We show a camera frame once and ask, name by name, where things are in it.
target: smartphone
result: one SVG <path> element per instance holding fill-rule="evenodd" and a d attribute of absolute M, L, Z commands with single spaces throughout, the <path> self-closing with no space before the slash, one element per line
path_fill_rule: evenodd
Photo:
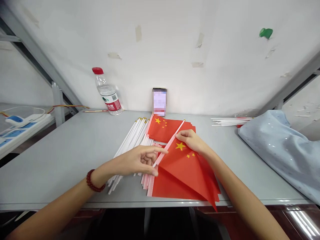
<path fill-rule="evenodd" d="M 167 93 L 166 88 L 153 88 L 153 114 L 165 117 L 167 113 Z"/>

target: water bottle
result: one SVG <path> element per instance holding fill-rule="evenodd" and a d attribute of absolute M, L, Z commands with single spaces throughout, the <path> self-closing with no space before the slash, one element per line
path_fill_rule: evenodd
<path fill-rule="evenodd" d="M 122 108 L 116 90 L 112 85 L 107 83 L 102 68 L 94 67 L 92 71 L 96 75 L 97 89 L 107 105 L 109 113 L 113 116 L 120 115 Z"/>

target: bracelet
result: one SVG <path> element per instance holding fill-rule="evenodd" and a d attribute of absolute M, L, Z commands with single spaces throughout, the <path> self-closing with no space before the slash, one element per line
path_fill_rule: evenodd
<path fill-rule="evenodd" d="M 102 190 L 106 187 L 106 184 L 104 184 L 101 188 L 97 188 L 93 183 L 91 182 L 91 174 L 94 171 L 94 169 L 90 170 L 87 174 L 87 185 L 95 192 L 102 192 Z"/>

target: blue fabric bag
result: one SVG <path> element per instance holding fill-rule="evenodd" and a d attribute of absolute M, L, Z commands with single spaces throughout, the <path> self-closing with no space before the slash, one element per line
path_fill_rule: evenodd
<path fill-rule="evenodd" d="M 291 129 L 281 110 L 250 120 L 238 133 L 271 168 L 320 205 L 320 141 Z"/>

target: small yellow star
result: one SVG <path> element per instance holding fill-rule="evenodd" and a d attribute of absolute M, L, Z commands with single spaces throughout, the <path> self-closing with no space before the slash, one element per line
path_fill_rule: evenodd
<path fill-rule="evenodd" d="M 176 149 L 177 148 L 180 148 L 181 149 L 181 151 L 182 151 L 182 148 L 184 148 L 185 147 L 185 145 L 183 145 L 183 143 L 181 142 L 181 143 L 176 143 L 177 144 L 177 147 L 176 147 Z"/>

